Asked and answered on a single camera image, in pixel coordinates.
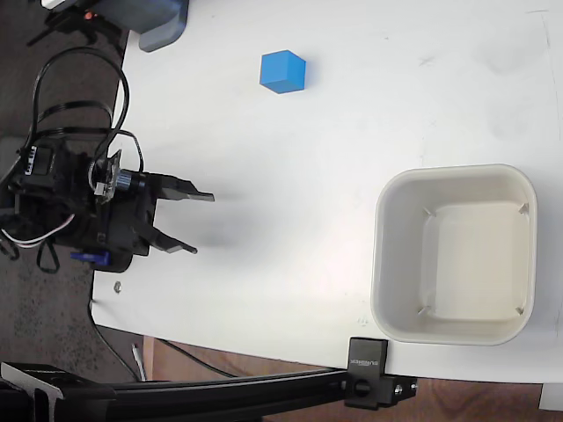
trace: black bracket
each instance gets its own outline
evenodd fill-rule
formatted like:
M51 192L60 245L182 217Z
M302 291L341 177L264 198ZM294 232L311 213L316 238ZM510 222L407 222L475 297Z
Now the black bracket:
M184 251L188 251L190 253L197 253L197 249L193 246L166 235L159 229L153 227L147 222L140 221L133 215L130 217L130 224L139 237L146 240L150 246L155 247L160 251L174 253L183 249Z
M390 407L417 390L416 378L384 373L387 340L351 338L348 371L228 378L211 382L97 384L49 365L2 364L0 420L33 422L218 422L251 420L344 400ZM18 414L19 419L7 419Z
M416 378L385 373L387 346L387 340L350 339L346 406L377 410L416 396Z
M146 173L149 185L161 200L208 200L215 201L213 193L200 192L188 180L166 174Z
M6 363L2 378L22 389L33 401L31 420L103 422L113 389L50 365Z

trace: blue component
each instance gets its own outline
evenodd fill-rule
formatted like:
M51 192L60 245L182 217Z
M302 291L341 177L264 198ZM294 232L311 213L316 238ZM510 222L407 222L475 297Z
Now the blue component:
M70 253L72 259L76 259L82 262L92 262L98 266L109 266L109 252L103 252L101 255L95 255L93 253Z
M278 94L301 91L305 88L305 64L289 50L262 55L260 84Z

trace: black cable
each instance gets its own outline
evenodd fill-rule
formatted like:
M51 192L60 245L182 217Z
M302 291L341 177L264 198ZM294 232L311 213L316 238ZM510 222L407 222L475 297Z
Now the black cable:
M115 359L117 359L117 361L119 361L119 363L125 369L127 369L127 371L131 374L133 379L136 382L141 382L141 378L139 377L139 375L137 375L137 373L133 370L133 368L129 366L129 364L115 351L115 349L113 349L112 345L110 345L107 342L106 338L104 337L104 335L101 333L98 326L94 322L94 317L91 315L91 304L94 302L94 277L93 277L93 275L92 275L92 278L91 278L90 296L89 297L90 297L90 300L88 301L88 309L87 309L86 312L88 314L88 319L90 320L92 328L94 329L96 334L98 334L98 337L99 337L100 340L102 340L102 343L104 343L104 345L106 345L106 347L113 354L113 356L115 356Z
M47 136L60 136L60 135L106 135L111 129L103 127L55 127L52 129L41 130L37 133L39 137ZM139 172L144 171L144 160L143 152L141 151L141 145L137 137L127 130L120 129L117 131L117 135L125 135L133 138L135 143L137 154L139 155Z
M93 162L98 161L104 155L104 153L107 152L113 139L115 138L117 133L121 130L121 126L125 121L125 117L127 116L127 111L129 108L129 84L121 68L117 64L115 64L115 62L113 62L113 60L109 55L106 55L105 53L96 50L94 48L74 47L68 50L64 50L61 53L51 57L49 61L41 68L40 73L35 79L35 85L33 87L33 95L32 95L32 124L29 127L29 132L27 134L26 142L23 148L20 150L18 158L16 158L14 163L11 165L10 169L2 176L2 178L0 178L0 190L4 187L4 184L7 183L8 180L10 180L10 177L13 175L13 172L16 170L16 168L18 168L18 165L22 163L22 161L25 161L24 157L28 156L31 147L38 139L37 126L40 122L39 93L40 93L41 83L43 82L43 77L45 76L49 68L53 65L53 63L57 62L58 60L60 60L61 58L67 55L74 55L74 54L93 55L103 60L104 62L106 62L112 67L115 73L117 73L121 81L121 85L123 86L123 105L121 107L120 117L117 120L115 127L110 129L110 131L107 133L106 138L96 148Z
M53 259L53 267L48 268L46 266L41 265L41 260L43 259L43 250L45 246L49 249L49 253L51 254L51 259ZM59 256L56 253L55 247L53 246L53 242L51 239L47 238L39 245L39 250L37 251L37 258L35 259L35 265L44 273L46 274L57 274L59 269L61 268L61 262L59 261Z
M107 117L109 118L109 126L110 127L112 126L112 119L113 119L112 108L109 105L102 103L101 101L95 101L95 100L69 101L68 103L52 105L38 116L37 122L39 123L55 113L64 112L66 110L74 110L77 108L98 108L99 110L106 112Z
M11 249L8 251L2 246L2 242L6 242ZM10 261L17 261L19 259L19 249L18 247L0 231L0 253L8 257Z
M193 360L195 363L202 365L203 367L206 367L207 369L209 369L210 371L213 371L219 375L223 375L226 376L227 378L237 378L236 375L230 374L226 371L223 371L222 369L219 369L218 367L214 367L212 365L209 365L207 362L204 362L201 359L196 358L195 356L193 356L190 352L186 352L184 349L182 349L181 347L178 347L176 345L174 345L173 343L171 343L168 340L164 340L163 338L157 338L158 341L160 341L161 343L167 345L168 347L171 347L172 349L174 349L176 352L178 353L182 353L184 356L186 356L187 358Z

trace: blue cube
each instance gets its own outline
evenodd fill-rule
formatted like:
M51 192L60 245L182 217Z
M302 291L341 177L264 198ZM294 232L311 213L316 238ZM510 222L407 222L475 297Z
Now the blue cube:
M262 55L260 84L278 94L303 90L305 60L289 50Z

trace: white cable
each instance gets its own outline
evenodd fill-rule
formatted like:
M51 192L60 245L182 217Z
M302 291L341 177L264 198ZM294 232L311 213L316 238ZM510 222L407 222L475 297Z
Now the white cable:
M139 350L139 346L136 345L135 343L133 343L133 344L131 344L131 350L133 351L133 357L135 358L135 362L136 362L137 366L139 367L139 374L141 375L141 381L148 381L147 380L147 373L144 370L143 355L141 354L141 351Z
M62 229L67 227L72 222L72 220L74 220L74 214L71 215L69 218L67 218L67 220L63 224L61 224L59 227L57 227L56 229L52 229L46 235L37 237L36 239L31 239L31 240L15 239L14 237L10 236L10 234L4 229L2 229L2 233L4 233L4 235L6 237L8 237L13 243L17 244L20 247L24 247L23 245L30 245L29 248L27 248L27 249L30 249L30 248L33 248L33 247L37 246L38 244L40 244L42 241L47 239L49 236L52 236L54 233L61 231Z
M96 186L94 185L94 181L92 178L92 173L94 172L94 167L96 166L96 162L94 160L91 161L90 165L88 166L88 185L90 188L96 192Z

